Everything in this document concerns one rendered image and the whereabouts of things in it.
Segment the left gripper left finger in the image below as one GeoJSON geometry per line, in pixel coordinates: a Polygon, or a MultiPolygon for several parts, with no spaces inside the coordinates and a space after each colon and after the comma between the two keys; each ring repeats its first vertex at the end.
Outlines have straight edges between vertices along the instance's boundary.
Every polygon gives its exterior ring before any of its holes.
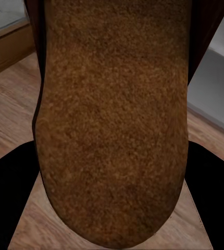
{"type": "Polygon", "coordinates": [[[40,169],[34,141],[0,159],[0,250],[7,250],[40,169]]]}

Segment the sandal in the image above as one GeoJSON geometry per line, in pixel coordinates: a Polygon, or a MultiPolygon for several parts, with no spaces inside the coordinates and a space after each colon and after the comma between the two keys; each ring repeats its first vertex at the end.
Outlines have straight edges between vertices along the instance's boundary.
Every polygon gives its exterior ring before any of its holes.
{"type": "Polygon", "coordinates": [[[41,85],[32,121],[47,198],[104,248],[153,236],[179,200],[188,85],[224,0],[24,0],[41,85]]]}

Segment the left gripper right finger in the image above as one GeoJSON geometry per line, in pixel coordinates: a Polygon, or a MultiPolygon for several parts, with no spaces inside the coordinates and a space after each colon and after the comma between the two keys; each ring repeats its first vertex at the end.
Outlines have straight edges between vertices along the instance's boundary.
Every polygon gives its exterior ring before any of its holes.
{"type": "Polygon", "coordinates": [[[184,178],[214,250],[224,250],[224,160],[189,141],[184,178]]]}

